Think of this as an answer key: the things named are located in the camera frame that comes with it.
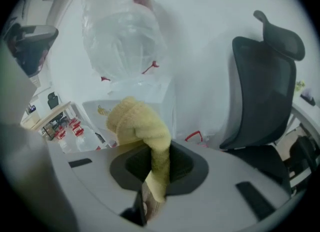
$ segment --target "clear plastic wrap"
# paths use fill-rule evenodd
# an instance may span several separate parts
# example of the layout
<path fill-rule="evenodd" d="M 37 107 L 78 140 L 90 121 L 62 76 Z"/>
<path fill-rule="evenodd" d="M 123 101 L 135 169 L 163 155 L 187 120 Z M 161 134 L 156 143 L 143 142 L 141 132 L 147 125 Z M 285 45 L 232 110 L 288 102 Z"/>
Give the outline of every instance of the clear plastic wrap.
<path fill-rule="evenodd" d="M 153 0 L 81 0 L 82 36 L 92 67 L 113 82 L 132 79 L 165 45 L 153 12 Z"/>

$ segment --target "yellow towel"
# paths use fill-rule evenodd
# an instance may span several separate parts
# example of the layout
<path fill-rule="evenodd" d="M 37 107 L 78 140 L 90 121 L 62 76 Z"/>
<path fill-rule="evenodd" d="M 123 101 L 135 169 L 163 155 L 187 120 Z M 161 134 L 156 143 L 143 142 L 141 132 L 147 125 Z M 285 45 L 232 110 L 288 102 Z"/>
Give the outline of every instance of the yellow towel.
<path fill-rule="evenodd" d="M 171 135 L 158 114 L 144 102 L 127 97 L 112 109 L 106 126 L 116 134 L 119 145 L 143 140 L 151 148 L 151 172 L 145 181 L 154 199 L 164 202 L 170 181 Z"/>

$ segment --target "black chair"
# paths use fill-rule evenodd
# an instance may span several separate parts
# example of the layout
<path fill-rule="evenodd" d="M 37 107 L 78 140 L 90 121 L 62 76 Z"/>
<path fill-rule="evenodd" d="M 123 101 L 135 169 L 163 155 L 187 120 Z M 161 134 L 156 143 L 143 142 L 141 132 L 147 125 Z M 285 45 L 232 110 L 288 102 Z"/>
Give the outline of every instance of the black chair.
<path fill-rule="evenodd" d="M 286 130 L 295 90 L 295 60 L 304 58 L 305 47 L 296 33 L 270 24 L 261 11 L 253 15 L 263 23 L 263 41 L 244 37 L 232 41 L 242 114 L 237 133 L 220 149 L 246 161 L 291 194 L 288 170 L 268 144 Z"/>
<path fill-rule="evenodd" d="M 50 93 L 48 95 L 48 105 L 50 107 L 50 109 L 53 109 L 54 107 L 56 107 L 59 104 L 59 100 L 58 100 L 58 96 L 55 95 L 54 92 Z M 58 128 L 60 125 L 63 125 L 64 123 L 68 122 L 67 117 L 63 117 L 64 113 L 61 112 L 59 113 L 54 119 L 52 119 L 50 122 L 56 122 L 56 124 L 54 125 L 54 129 Z"/>

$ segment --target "white wall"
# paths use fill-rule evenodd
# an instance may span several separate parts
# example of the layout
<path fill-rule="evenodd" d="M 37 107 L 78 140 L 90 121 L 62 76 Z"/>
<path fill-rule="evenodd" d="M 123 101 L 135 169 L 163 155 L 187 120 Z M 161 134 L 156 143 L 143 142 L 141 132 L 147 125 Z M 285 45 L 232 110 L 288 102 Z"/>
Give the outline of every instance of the white wall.
<path fill-rule="evenodd" d="M 228 65 L 236 36 L 262 39 L 262 24 L 253 17 L 263 11 L 277 26 L 295 31 L 306 56 L 297 62 L 297 80 L 304 80 L 320 98 L 319 42 L 297 0 L 155 0 L 156 15 L 168 45 L 177 87 L 177 130 L 181 137 L 201 129 L 219 131 L 230 109 Z M 82 7 L 74 0 L 60 23 L 50 57 L 52 82 L 63 101 L 99 98 L 109 83 L 94 75 L 82 41 Z"/>

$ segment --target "white box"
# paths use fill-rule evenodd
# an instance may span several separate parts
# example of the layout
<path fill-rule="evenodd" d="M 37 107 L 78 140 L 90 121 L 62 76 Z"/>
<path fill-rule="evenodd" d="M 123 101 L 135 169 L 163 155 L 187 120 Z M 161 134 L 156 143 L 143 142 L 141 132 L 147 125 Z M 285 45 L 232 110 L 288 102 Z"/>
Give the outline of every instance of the white box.
<path fill-rule="evenodd" d="M 101 131 L 107 141 L 114 140 L 107 129 L 108 114 L 114 106 L 128 96 L 135 97 L 151 106 L 167 125 L 172 138 L 176 136 L 176 95 L 172 78 L 161 77 L 157 81 L 146 81 L 132 87 L 111 91 L 101 100 L 84 102 L 82 105 L 91 122 Z"/>

